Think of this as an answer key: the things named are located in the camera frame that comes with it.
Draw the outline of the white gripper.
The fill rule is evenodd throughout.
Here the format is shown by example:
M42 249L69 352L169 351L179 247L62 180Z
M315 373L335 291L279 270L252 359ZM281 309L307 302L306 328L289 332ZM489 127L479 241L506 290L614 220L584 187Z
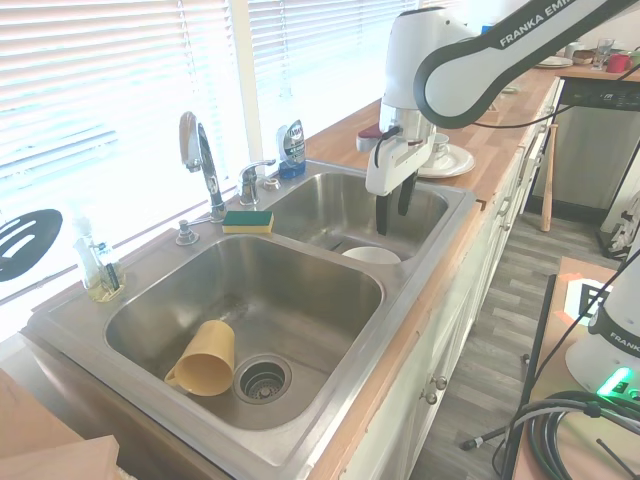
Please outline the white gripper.
M387 235L389 196L401 184L398 214L406 216L416 185L416 173L429 160L435 134L425 143L410 146L402 136L395 135L376 146L370 154L365 187L376 197L376 230Z

